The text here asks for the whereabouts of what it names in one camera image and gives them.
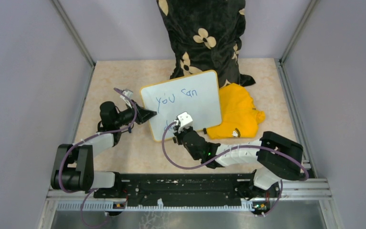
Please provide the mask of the yellow-framed whiteboard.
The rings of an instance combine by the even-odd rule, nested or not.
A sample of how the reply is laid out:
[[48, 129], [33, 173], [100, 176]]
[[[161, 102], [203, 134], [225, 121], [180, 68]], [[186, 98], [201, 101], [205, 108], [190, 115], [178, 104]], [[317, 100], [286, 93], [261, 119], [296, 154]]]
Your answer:
[[149, 120], [154, 141], [173, 137], [169, 124], [187, 112], [196, 131], [222, 122], [217, 73], [214, 70], [179, 77], [140, 89], [143, 106], [157, 114]]

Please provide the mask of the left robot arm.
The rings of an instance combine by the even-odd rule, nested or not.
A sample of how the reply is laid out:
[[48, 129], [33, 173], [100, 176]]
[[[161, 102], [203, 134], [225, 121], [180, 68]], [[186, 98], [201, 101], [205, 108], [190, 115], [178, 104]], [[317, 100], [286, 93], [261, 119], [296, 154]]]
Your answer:
[[75, 144], [61, 144], [57, 148], [51, 174], [51, 187], [67, 193], [104, 188], [111, 197], [119, 197], [124, 185], [116, 172], [94, 170], [93, 159], [116, 146], [122, 133], [131, 132], [134, 124], [143, 124], [155, 117], [156, 111], [147, 110], [136, 102], [119, 111], [114, 102], [100, 105], [98, 131]]

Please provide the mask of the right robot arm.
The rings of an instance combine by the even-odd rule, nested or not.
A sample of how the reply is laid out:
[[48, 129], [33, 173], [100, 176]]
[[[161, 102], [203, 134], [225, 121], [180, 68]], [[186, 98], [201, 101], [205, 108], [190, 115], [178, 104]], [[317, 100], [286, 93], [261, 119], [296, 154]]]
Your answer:
[[260, 164], [249, 184], [252, 195], [261, 197], [280, 180], [301, 180], [303, 146], [272, 131], [265, 131], [259, 140], [226, 145], [207, 142], [192, 127], [174, 130], [174, 142], [183, 146], [193, 160], [208, 168], [236, 164]]

